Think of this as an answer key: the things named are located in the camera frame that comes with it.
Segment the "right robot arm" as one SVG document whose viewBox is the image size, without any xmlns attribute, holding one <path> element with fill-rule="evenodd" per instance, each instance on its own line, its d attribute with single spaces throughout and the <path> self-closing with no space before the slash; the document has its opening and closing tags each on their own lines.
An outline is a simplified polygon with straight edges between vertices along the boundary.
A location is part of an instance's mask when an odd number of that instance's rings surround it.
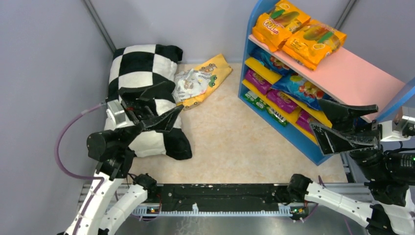
<svg viewBox="0 0 415 235">
<path fill-rule="evenodd" d="M 301 174 L 287 186 L 295 202 L 315 202 L 354 220 L 371 235 L 412 235 L 415 204 L 410 186 L 415 183 L 415 152 L 400 147 L 384 150 L 382 144 L 407 141 L 415 135 L 415 111 L 401 107 L 393 120 L 373 120 L 357 125 L 356 119 L 378 111 L 377 105 L 351 106 L 326 99 L 319 106 L 331 122 L 328 127 L 311 122 L 310 127 L 325 155 L 347 153 L 367 179 L 374 203 L 361 202 L 330 191 Z"/>
</svg>

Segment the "green yellow candy bag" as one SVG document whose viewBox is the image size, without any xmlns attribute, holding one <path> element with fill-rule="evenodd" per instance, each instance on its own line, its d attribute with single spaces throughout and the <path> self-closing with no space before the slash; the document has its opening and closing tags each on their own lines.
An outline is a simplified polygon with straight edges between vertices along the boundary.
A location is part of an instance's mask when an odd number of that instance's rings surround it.
<svg viewBox="0 0 415 235">
<path fill-rule="evenodd" d="M 247 91 L 246 93 L 244 93 L 243 98 L 248 103 L 250 103 L 251 105 L 253 105 L 254 107 L 256 107 L 257 109 L 261 111 L 264 111 L 267 109 L 267 104 L 252 91 Z"/>
</svg>

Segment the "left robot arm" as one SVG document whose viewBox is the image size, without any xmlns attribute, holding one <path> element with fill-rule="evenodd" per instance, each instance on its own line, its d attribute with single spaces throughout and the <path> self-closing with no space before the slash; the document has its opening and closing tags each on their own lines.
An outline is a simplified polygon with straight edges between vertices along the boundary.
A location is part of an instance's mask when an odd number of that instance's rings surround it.
<svg viewBox="0 0 415 235">
<path fill-rule="evenodd" d="M 88 177 L 91 186 L 86 199 L 67 235 L 113 235 L 133 212 L 157 189 L 157 182 L 148 174 L 133 179 L 127 193 L 113 206 L 112 197 L 123 180 L 128 177 L 135 153 L 130 144 L 143 132 L 168 133 L 183 109 L 158 113 L 156 97 L 171 92 L 172 82 L 163 81 L 140 88 L 119 89 L 119 99 L 105 102 L 112 129 L 92 133 L 87 138 L 88 156 L 97 161 L 93 176 Z"/>
</svg>

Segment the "orange candy bag floor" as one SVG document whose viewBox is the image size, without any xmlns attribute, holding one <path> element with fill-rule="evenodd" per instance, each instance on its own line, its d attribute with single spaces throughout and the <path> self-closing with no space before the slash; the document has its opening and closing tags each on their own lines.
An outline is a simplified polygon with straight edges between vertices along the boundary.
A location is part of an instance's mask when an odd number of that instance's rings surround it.
<svg viewBox="0 0 415 235">
<path fill-rule="evenodd" d="M 346 39 L 345 33 L 311 19 L 287 39 L 282 51 L 314 71 L 325 57 L 338 51 Z"/>
</svg>

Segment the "purple candy bag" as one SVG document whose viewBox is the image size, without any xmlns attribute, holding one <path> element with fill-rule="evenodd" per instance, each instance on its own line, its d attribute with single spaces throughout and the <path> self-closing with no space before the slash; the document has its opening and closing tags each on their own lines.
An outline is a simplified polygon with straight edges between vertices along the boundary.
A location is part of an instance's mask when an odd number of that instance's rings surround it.
<svg viewBox="0 0 415 235">
<path fill-rule="evenodd" d="M 244 78 L 253 84 L 261 94 L 266 95 L 270 90 L 272 84 L 269 83 L 266 79 L 260 76 L 257 72 L 252 69 L 248 69 L 245 73 Z"/>
<path fill-rule="evenodd" d="M 296 124 L 308 133 L 313 133 L 312 128 L 310 127 L 310 123 L 313 121 L 316 121 L 315 118 L 305 110 L 301 109 Z"/>
<path fill-rule="evenodd" d="M 298 108 L 298 105 L 280 90 L 271 89 L 266 94 L 266 97 L 289 114 Z"/>
</svg>

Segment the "orange candy bag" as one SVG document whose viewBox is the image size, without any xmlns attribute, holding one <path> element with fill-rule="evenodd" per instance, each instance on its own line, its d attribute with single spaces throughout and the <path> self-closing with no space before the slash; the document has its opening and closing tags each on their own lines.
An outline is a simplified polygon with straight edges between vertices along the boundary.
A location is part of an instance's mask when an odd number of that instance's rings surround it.
<svg viewBox="0 0 415 235">
<path fill-rule="evenodd" d="M 310 20 L 310 15 L 290 1 L 280 0 L 270 11 L 257 18 L 252 28 L 252 35 L 265 44 L 271 52 L 275 52 Z"/>
</svg>

